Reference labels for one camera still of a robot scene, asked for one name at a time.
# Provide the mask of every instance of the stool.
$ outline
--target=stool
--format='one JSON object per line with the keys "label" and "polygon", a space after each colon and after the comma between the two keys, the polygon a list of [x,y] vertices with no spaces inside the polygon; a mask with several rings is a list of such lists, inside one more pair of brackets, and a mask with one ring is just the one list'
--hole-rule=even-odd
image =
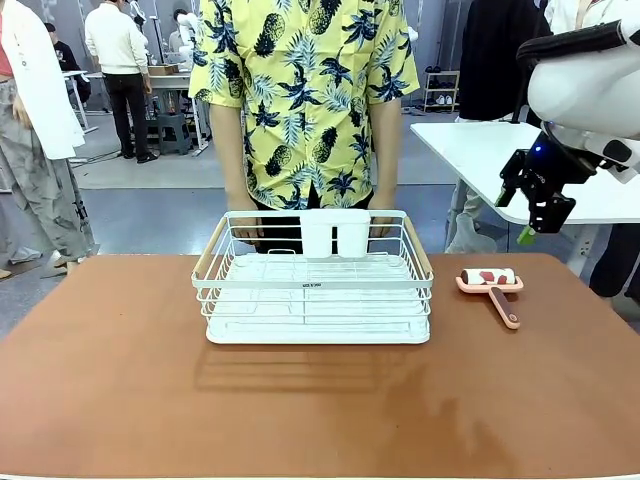
{"label": "stool", "polygon": [[189,152],[191,135],[182,113],[158,115],[158,141],[162,155],[173,152],[186,155]]}

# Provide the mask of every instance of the wooden handle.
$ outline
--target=wooden handle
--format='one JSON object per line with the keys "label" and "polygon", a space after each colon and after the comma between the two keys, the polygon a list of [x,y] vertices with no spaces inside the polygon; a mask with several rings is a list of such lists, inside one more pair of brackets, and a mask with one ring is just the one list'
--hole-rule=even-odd
{"label": "wooden handle", "polygon": [[422,248],[422,243],[420,243],[416,229],[413,227],[413,222],[411,222],[409,217],[405,217],[404,223],[407,229],[407,234],[409,235],[409,240],[411,240],[411,244],[413,245],[413,248],[416,251],[416,256],[418,257],[418,262],[420,262],[424,273],[432,273],[433,268],[431,267],[431,262],[429,262],[427,254],[424,252],[424,248]]}
{"label": "wooden handle", "polygon": [[216,246],[216,243],[218,243],[218,238],[220,238],[220,234],[222,233],[222,229],[224,228],[226,223],[227,217],[222,217],[218,222],[218,226],[213,231],[213,235],[211,236],[211,240],[209,240],[207,248],[205,248],[202,255],[200,255],[200,259],[193,269],[193,274],[198,280],[204,280],[204,275],[209,268],[209,263],[205,260],[207,260],[211,256],[211,251],[213,250],[213,247]]}

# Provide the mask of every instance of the white table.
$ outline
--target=white table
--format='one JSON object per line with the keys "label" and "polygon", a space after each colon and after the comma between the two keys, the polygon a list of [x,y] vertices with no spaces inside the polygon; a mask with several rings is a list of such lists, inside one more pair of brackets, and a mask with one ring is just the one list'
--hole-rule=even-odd
{"label": "white table", "polygon": [[[522,192],[516,193],[508,207],[497,208],[494,202],[502,189],[500,171],[514,151],[533,145],[539,129],[524,123],[486,122],[413,124],[411,130],[498,215],[508,222],[528,225],[528,201]],[[566,222],[577,226],[567,265],[580,275],[600,225],[640,223],[640,176],[622,185],[599,171],[583,185],[567,185],[563,194],[577,202]],[[464,198],[456,199],[456,209],[463,203]],[[449,228],[455,225],[456,209],[450,212]]]}
{"label": "white table", "polygon": [[[189,90],[189,83],[191,81],[191,73],[176,73],[174,75],[152,75],[151,76],[151,88],[153,90]],[[195,98],[191,99],[191,105],[193,106],[193,116],[196,124],[196,135],[198,137],[198,149],[194,152],[193,156],[200,155],[208,146],[209,142],[202,134],[202,128],[200,127],[200,114],[198,113],[198,105]]]}
{"label": "white table", "polygon": [[80,94],[78,93],[78,83],[74,78],[76,75],[84,75],[85,73],[87,73],[86,70],[74,70],[71,72],[64,72],[62,76],[64,77],[65,81],[69,80],[71,82],[71,85],[73,86],[73,93],[76,96],[78,110],[80,111],[80,117],[82,118],[82,128],[84,130],[84,133],[87,134],[96,131],[98,127],[89,126],[89,122],[87,121],[87,113],[84,111],[84,105],[82,105]]}

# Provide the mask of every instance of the green object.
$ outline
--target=green object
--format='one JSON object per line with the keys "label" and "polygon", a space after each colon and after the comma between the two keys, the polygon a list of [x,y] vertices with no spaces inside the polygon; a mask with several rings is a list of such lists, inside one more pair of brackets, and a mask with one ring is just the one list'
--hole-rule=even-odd
{"label": "green object", "polygon": [[536,241],[536,231],[530,226],[522,229],[522,233],[518,237],[518,245],[533,245]]}

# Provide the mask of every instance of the pineapple print shirt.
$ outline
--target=pineapple print shirt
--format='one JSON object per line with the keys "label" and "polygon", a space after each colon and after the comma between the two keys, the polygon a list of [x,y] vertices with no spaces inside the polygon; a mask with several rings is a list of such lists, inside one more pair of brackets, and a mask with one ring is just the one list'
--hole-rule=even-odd
{"label": "pineapple print shirt", "polygon": [[368,106],[418,88],[403,0],[203,0],[190,94],[243,108],[249,193],[350,207],[371,185]]}

